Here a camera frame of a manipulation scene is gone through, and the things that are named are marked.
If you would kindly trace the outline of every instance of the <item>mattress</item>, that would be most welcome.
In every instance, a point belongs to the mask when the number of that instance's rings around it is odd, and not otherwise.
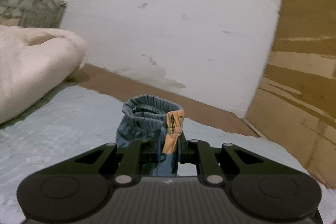
[[[19,224],[25,218],[16,189],[29,174],[107,142],[114,142],[123,102],[77,85],[61,84],[14,120],[0,125],[0,223]],[[187,139],[212,147],[231,142],[297,170],[307,172],[276,143],[224,132],[191,119],[184,121]],[[178,176],[196,175],[194,165],[179,165]],[[319,206],[325,224],[336,218],[336,192],[321,185]]]

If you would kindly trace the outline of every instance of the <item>blue garment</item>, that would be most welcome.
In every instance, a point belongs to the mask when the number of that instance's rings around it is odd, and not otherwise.
[[[178,157],[177,153],[162,154],[162,148],[167,135],[167,113],[183,108],[153,95],[141,95],[128,100],[122,107],[125,114],[118,129],[116,143],[118,147],[127,147],[134,140],[151,140],[155,130],[160,130],[157,143],[158,164],[143,166],[146,174],[152,176],[175,176],[174,170]]]

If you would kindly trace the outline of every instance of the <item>silver screw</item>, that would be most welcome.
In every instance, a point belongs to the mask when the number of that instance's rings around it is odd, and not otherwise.
[[[223,178],[219,175],[211,175],[207,177],[207,181],[212,184],[218,184],[223,182]]]
[[[132,181],[132,178],[128,175],[119,175],[115,178],[115,181],[120,184],[126,184],[130,183]]]

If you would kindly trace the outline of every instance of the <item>bed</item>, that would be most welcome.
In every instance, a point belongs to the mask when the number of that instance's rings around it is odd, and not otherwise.
[[[0,17],[21,27],[58,28],[66,4],[53,0],[0,0]],[[19,183],[29,174],[114,142],[123,102],[78,85],[61,83],[18,117],[0,124],[0,224],[25,218],[16,200]],[[231,142],[292,168],[307,172],[281,146],[252,136],[227,133],[185,119],[187,139],[213,147]],[[193,165],[179,165],[179,176],[195,175]],[[320,212],[325,224],[336,218],[336,195],[321,185]]]

